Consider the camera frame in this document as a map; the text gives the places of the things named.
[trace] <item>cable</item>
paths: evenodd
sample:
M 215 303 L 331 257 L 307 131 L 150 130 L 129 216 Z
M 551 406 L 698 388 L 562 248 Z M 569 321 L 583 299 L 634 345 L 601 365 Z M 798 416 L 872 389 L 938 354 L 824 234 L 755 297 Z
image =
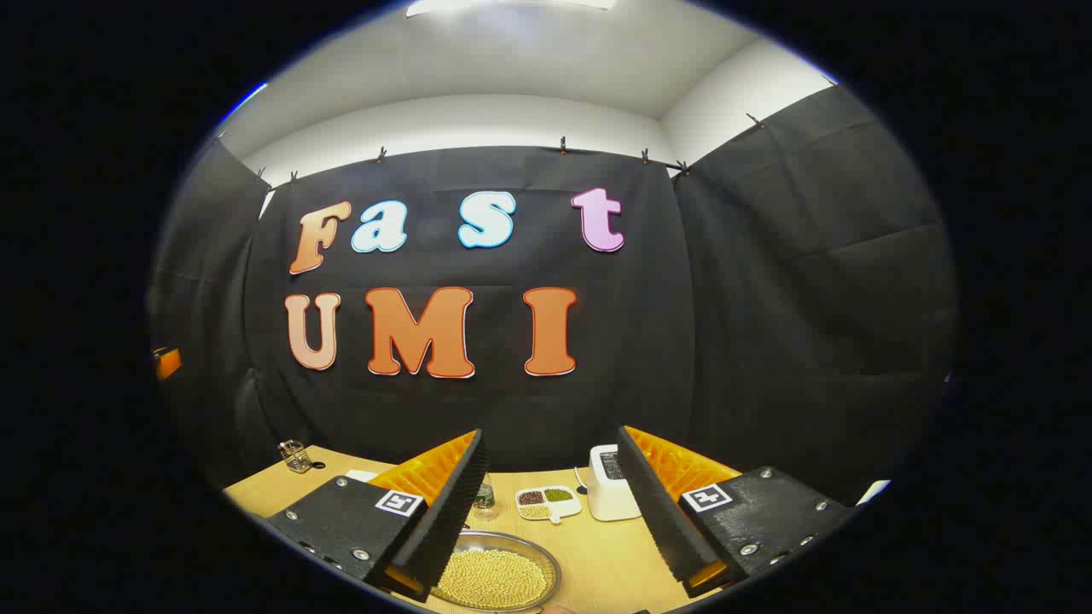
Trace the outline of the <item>cable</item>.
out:
M 586 495 L 587 485 L 584 484 L 584 481 L 580 479 L 580 472 L 577 471 L 577 468 L 572 468 L 572 472 L 577 474 L 577 482 L 580 482 L 580 487 L 577 488 L 577 492 L 580 493 L 581 495 Z

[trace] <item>black fabric curtain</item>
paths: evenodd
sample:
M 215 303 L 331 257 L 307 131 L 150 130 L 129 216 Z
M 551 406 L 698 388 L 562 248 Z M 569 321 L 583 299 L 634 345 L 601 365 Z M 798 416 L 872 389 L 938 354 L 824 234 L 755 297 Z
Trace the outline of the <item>black fabric curtain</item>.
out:
M 209 143 L 164 220 L 152 268 L 152 341 L 177 347 L 182 361 L 162 385 L 164 399 L 217 487 L 276 460 L 277 434 L 253 391 L 241 308 L 247 253 L 268 189 L 218 141 Z
M 841 87 L 762 123 L 674 180 L 698 332 L 687 441 L 853 505 L 937 409 L 947 236 L 912 161 Z
M 617 251 L 585 243 L 571 199 L 603 188 L 618 201 L 610 229 Z M 476 191 L 507 191 L 517 202 L 511 237 L 494 248 L 463 247 L 460 203 Z M 357 252 L 352 236 L 375 203 L 406 205 L 405 243 L 389 252 Z M 321 265 L 289 274 L 300 217 L 348 201 Z M 561 469 L 587 463 L 591 447 L 631 424 L 674 440 L 690 428 L 693 290 L 682 223 L 662 164 L 605 153 L 536 147 L 468 147 L 387 157 L 309 175 L 280 187 L 254 231 L 247 274 L 246 341 L 262 404 L 297 438 L 387 462 L 482 427 L 494 471 Z M 470 379 L 369 373 L 372 310 L 365 295 L 401 291 L 419 318 L 432 293 L 462 286 L 474 294 L 465 343 Z M 575 370 L 532 377 L 533 320 L 523 294 L 570 288 L 569 354 Z M 336 358 L 325 370 L 289 351 L 285 297 L 310 298 L 307 339 L 320 347 L 314 299 L 336 293 Z M 404 363 L 399 355 L 395 358 Z M 261 467 L 251 468 L 257 471 Z
M 164 382 L 217 487 L 277 462 L 299 439 L 388 462 L 482 427 L 494 471 L 583 465 L 629 424 L 741 471 L 772 464 L 855 504 L 912 448 L 949 371 L 954 285 L 924 181 L 874 114 L 840 87 L 809 96 L 667 178 L 605 153 L 468 147 L 388 157 L 280 187 L 218 143 L 200 156 L 164 226 L 153 280 L 156 342 L 182 368 Z M 571 199 L 602 188 L 621 213 L 616 251 L 593 250 Z M 507 191 L 510 238 L 466 248 L 460 203 Z M 361 213 L 406 205 L 393 251 L 351 246 Z M 348 201 L 322 264 L 289 274 L 300 219 Z M 365 295 L 401 291 L 419 318 L 441 286 L 474 294 L 475 375 L 368 370 Z M 524 371 L 523 293 L 570 288 L 574 371 Z M 336 293 L 336 359 L 300 365 L 285 298 Z M 402 357 L 395 354 L 395 359 Z

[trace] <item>wooden table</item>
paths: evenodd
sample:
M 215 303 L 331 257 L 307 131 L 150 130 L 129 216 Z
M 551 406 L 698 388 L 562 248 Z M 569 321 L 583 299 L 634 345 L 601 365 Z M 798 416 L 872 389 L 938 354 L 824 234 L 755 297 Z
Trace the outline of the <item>wooden table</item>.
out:
M 242 509 L 268 518 L 335 475 L 354 469 L 382 473 L 394 467 L 318 446 L 308 447 L 307 452 L 312 462 L 327 463 L 325 469 L 311 469 L 297 474 L 282 462 L 228 486 L 224 493 Z M 579 484 L 571 469 L 489 475 L 498 517 L 491 521 L 479 521 L 471 513 L 467 523 L 472 529 L 523 538 L 543 546 L 557 558 L 561 566 L 561 586 L 546 605 L 562 605 L 577 614 L 632 614 L 641 610 L 660 614 L 698 601 L 687 598 L 682 586 L 672 577 L 652 541 L 652 534 L 640 518 L 601 522 L 592 518 L 587 497 L 582 495 L 577 495 L 577 498 L 583 510 L 562 518 L 561 524 L 520 517 L 515 511 L 517 491 L 554 485 L 575 491 Z M 581 468 L 580 475 L 586 484 L 587 469 Z M 429 597 L 424 605 L 443 614 L 476 614 L 474 610 L 435 597 Z

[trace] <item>metal tray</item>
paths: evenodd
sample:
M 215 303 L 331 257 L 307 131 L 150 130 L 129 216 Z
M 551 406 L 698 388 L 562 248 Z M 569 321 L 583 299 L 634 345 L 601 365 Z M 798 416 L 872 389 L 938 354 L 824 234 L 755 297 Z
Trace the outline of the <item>metal tray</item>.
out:
M 543 576 L 546 578 L 546 588 L 537 599 L 529 601 L 518 607 L 508 609 L 483 610 L 480 607 L 474 607 L 444 594 L 439 588 L 434 587 L 432 594 L 436 595 L 437 599 L 442 599 L 449 603 L 462 605 L 463 607 L 468 607 L 478 612 L 519 612 L 521 610 L 530 610 L 537 605 L 542 605 L 546 602 L 546 600 L 554 597 L 558 587 L 561 586 L 561 566 L 558 565 L 554 555 L 546 552 L 546 548 L 536 543 L 517 538 L 515 535 L 508 535 L 506 533 L 494 533 L 491 531 L 463 531 L 459 534 L 459 540 L 455 542 L 454 552 L 467 550 L 500 550 L 525 556 L 543 570 Z

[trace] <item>orange object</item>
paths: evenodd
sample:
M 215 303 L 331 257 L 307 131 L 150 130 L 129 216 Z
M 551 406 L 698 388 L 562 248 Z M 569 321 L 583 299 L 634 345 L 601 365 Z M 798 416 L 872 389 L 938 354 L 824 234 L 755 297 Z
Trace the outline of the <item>orange object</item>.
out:
M 182 355 L 178 350 L 157 354 L 155 358 L 155 377 L 159 381 L 167 379 L 182 366 Z
M 416 580 L 413 576 L 410 576 L 402 569 L 399 569 L 394 565 L 388 565 L 383 572 L 394 579 L 394 581 L 400 582 L 410 588 L 413 592 L 419 592 L 424 590 L 425 587 Z
M 322 255 L 319 253 L 319 245 L 323 249 L 329 248 L 334 243 L 337 234 L 337 220 L 344 222 L 348 220 L 348 214 L 353 212 L 353 205 L 348 201 L 332 204 L 325 209 L 312 211 L 299 219 L 299 225 L 304 227 L 299 234 L 299 247 L 296 249 L 296 259 L 288 265 L 288 272 L 298 275 L 318 269 L 322 264 Z
M 314 298 L 319 308 L 319 330 L 321 345 L 311 350 L 307 343 L 307 306 L 311 299 L 302 294 L 293 294 L 284 299 L 284 308 L 288 310 L 288 344 L 292 355 L 300 365 L 309 369 L 323 370 L 330 368 L 337 357 L 337 334 L 334 327 L 334 311 L 341 305 L 341 296 L 327 293 Z
M 451 472 L 463 458 L 463 453 L 474 440 L 474 430 L 417 454 L 404 463 L 384 471 L 368 481 L 381 488 L 402 491 L 425 497 L 429 506 L 436 503 Z
M 531 306 L 534 334 L 531 359 L 523 365 L 527 375 L 565 375 L 577 368 L 569 355 L 569 307 L 577 293 L 563 287 L 536 287 L 523 294 Z
M 417 375 L 425 352 L 432 346 L 432 359 L 425 369 L 441 378 L 465 379 L 474 375 L 474 364 L 466 357 L 466 308 L 474 294 L 465 287 L 441 287 L 432 293 L 420 315 L 414 319 L 397 288 L 368 291 L 364 302 L 371 307 L 375 354 L 368 370 L 376 375 L 397 375 L 402 365 L 394 359 L 394 349 Z
M 672 444 L 667 439 L 661 439 L 631 426 L 627 426 L 626 432 L 641 449 L 649 465 L 656 472 L 660 483 L 667 489 L 667 494 L 676 505 L 682 493 L 743 475 L 731 467 Z

